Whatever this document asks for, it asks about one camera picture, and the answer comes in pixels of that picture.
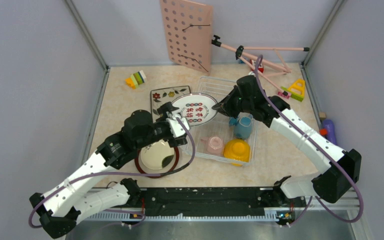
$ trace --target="beige tabletop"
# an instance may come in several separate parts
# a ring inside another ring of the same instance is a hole
[[[303,78],[298,63],[289,63],[292,73],[274,76],[270,79],[279,86],[288,87],[297,79]],[[126,85],[125,79],[132,73],[143,70],[147,81],[137,89]],[[249,73],[244,64],[212,65],[209,76],[236,81]],[[180,66],[127,66],[112,67],[106,85],[102,106],[91,144],[91,151],[100,145],[106,137],[121,130],[124,120],[135,110],[151,110],[150,91],[189,85],[194,92],[198,87],[202,72]],[[264,81],[262,83],[267,95],[272,96],[277,90]],[[292,109],[310,127],[318,130],[310,99],[306,96],[302,102],[288,99]],[[316,172],[311,161],[285,137],[258,123],[255,158],[248,166],[233,166],[229,163],[211,159],[195,158],[186,169],[159,179],[134,177],[141,188],[146,187],[258,187],[272,186],[274,182],[287,175],[302,176]],[[190,159],[190,155],[180,153],[178,166]],[[123,166],[120,172],[138,173],[134,161]],[[109,176],[96,187],[105,187],[110,181],[119,182],[123,176]]]

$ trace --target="yellow toy triangle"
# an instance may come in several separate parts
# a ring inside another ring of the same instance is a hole
[[[306,94],[306,82],[300,78],[296,80],[289,88],[282,87],[282,89],[289,92],[291,98],[302,102]]]

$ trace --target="purple bottle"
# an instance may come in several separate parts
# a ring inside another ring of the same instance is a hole
[[[327,135],[326,135],[326,139],[335,144],[335,145],[338,145],[337,143],[337,137],[335,136],[335,125],[334,125],[334,122],[330,119],[325,119],[321,125],[323,126],[324,129],[327,130]]]

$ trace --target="pink cup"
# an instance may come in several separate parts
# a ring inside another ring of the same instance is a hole
[[[218,136],[203,137],[201,138],[201,141],[206,142],[206,150],[210,154],[221,155],[223,153],[225,143],[220,137]]]

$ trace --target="gray wall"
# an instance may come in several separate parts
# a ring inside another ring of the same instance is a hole
[[[0,240],[49,239],[29,196],[80,164],[103,77],[62,0],[0,0]]]
[[[374,239],[384,239],[384,1],[347,1],[309,74],[338,144],[362,155],[365,215]]]
[[[233,47],[309,47],[335,0],[195,0],[214,7],[213,33]],[[74,0],[110,66],[171,64],[159,0]],[[273,52],[264,57],[279,61]],[[288,62],[305,52],[284,52]],[[213,63],[234,62],[235,54],[216,46]]]

